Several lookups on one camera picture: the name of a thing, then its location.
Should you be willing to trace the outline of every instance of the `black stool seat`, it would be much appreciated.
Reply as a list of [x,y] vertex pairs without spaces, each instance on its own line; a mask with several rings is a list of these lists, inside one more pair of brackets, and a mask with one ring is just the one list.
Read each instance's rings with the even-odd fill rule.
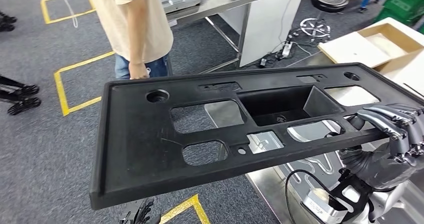
[[311,0],[312,5],[327,13],[338,13],[343,11],[349,3],[349,0]]

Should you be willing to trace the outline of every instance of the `cardboard box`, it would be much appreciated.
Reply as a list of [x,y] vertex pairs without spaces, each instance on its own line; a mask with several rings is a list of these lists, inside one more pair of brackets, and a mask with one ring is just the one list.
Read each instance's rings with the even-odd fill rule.
[[318,48],[334,63],[363,63],[424,99],[424,35],[392,18]]
[[375,68],[390,61],[403,62],[424,50],[424,46],[391,24],[350,33],[318,48],[335,63],[360,62]]

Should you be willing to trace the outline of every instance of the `black plastic panel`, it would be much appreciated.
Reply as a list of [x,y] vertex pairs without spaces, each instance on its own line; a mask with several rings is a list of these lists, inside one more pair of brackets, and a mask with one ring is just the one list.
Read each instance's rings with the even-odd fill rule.
[[[304,83],[297,76],[324,76]],[[236,83],[236,90],[210,88]],[[207,91],[200,86],[209,86]],[[378,130],[356,131],[344,116],[362,106],[342,106],[325,88],[361,86],[380,104],[423,105],[413,94],[362,64],[221,72],[207,75],[107,83],[90,198],[93,209],[141,199],[385,138]],[[244,124],[178,133],[171,109],[235,101]],[[299,145],[291,126],[333,120],[345,133]],[[284,148],[252,154],[248,134],[273,131]],[[201,166],[184,161],[182,150],[218,141],[227,158]]]

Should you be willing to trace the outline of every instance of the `round stool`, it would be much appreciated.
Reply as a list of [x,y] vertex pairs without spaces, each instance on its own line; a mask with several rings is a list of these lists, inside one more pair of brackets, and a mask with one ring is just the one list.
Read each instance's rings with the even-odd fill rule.
[[315,38],[331,38],[331,28],[322,18],[323,13],[339,13],[343,11],[349,3],[349,0],[311,0],[312,5],[319,9],[319,14],[316,18],[308,18],[300,23],[300,30],[306,35]]

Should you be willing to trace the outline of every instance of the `gray carpet floor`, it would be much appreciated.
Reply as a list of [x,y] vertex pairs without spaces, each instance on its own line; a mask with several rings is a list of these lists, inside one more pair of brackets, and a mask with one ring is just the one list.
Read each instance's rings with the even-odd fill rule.
[[[344,15],[325,17],[333,27],[333,38],[363,28],[378,14],[380,5],[371,5],[364,14],[357,13],[354,8],[360,1],[352,0],[353,9]],[[87,0],[69,2],[76,13],[90,9]],[[47,7],[51,19],[68,15],[62,0],[47,2]],[[6,113],[9,105],[0,103],[0,223],[116,223],[124,205],[93,211],[88,197],[100,104],[63,117],[53,78],[53,73],[62,67],[111,51],[96,14],[78,17],[79,27],[75,29],[71,20],[46,25],[40,0],[0,0],[0,9],[19,20],[16,30],[0,33],[0,74],[38,84],[38,96],[43,101],[39,108],[13,117]],[[316,14],[310,0],[302,0],[293,27]],[[238,39],[222,19],[213,16],[213,20],[233,40]],[[198,73],[235,56],[205,20],[178,25],[172,30],[175,43],[170,55],[176,75]],[[308,39],[300,37],[297,41],[307,43]],[[298,49],[291,59],[267,67],[284,67],[306,56]],[[69,105],[100,96],[104,83],[114,78],[113,65],[113,57],[108,57],[62,73]],[[202,108],[180,116],[178,124],[188,130],[213,127]],[[199,159],[209,154],[209,148],[201,147],[189,153]],[[197,193],[211,223],[277,221],[244,176],[157,198],[166,212]],[[171,222],[200,221],[194,210],[189,209]]]

